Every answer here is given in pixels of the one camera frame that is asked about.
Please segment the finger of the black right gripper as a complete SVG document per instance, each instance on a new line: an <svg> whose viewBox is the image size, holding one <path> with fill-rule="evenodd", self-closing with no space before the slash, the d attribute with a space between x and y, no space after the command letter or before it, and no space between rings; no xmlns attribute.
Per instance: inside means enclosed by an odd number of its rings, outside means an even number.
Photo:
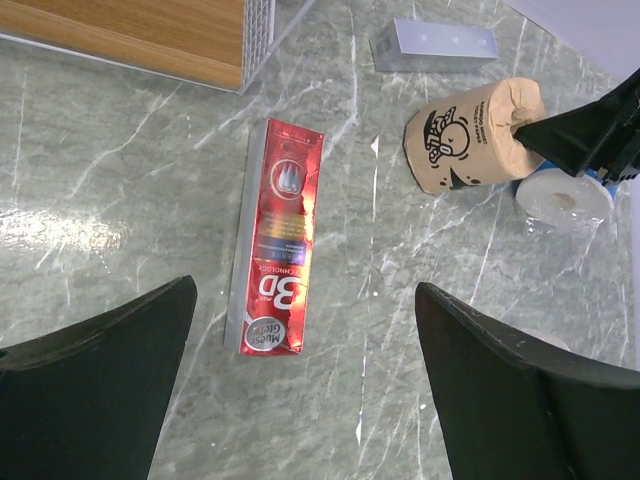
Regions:
<svg viewBox="0 0 640 480"><path fill-rule="evenodd" d="M571 176L615 172L615 119L620 102L602 98L519 128L514 138Z"/></svg>

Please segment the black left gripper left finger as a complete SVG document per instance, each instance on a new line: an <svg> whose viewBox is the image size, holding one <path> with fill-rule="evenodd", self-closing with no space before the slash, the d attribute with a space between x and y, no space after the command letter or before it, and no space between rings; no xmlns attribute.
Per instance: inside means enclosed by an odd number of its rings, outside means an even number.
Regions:
<svg viewBox="0 0 640 480"><path fill-rule="evenodd" d="M2 349L2 478L147 478L196 301L183 276Z"/></svg>

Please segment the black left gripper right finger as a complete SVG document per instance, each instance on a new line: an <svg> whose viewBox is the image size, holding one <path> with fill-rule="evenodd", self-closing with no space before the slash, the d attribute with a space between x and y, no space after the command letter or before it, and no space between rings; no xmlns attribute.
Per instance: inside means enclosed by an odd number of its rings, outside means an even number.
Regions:
<svg viewBox="0 0 640 480"><path fill-rule="evenodd" d="M639 374L558 348L431 283L415 314L455 479L636 479Z"/></svg>

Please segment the brown paper towel roll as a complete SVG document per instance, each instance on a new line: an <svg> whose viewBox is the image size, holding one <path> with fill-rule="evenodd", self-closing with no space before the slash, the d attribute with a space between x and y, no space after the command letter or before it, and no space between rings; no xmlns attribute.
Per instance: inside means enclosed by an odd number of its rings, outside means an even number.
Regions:
<svg viewBox="0 0 640 480"><path fill-rule="evenodd" d="M406 125L408 164L428 194L521 180L543 158L515 133L545 116L538 83L523 77L432 101Z"/></svg>

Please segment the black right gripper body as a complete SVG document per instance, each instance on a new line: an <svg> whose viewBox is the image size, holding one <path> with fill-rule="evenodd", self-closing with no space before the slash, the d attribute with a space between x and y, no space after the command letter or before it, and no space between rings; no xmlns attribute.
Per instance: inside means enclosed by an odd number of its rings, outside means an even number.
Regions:
<svg viewBox="0 0 640 480"><path fill-rule="evenodd" d="M604 186L639 175L639 70L587 107L587 150L580 172Z"/></svg>

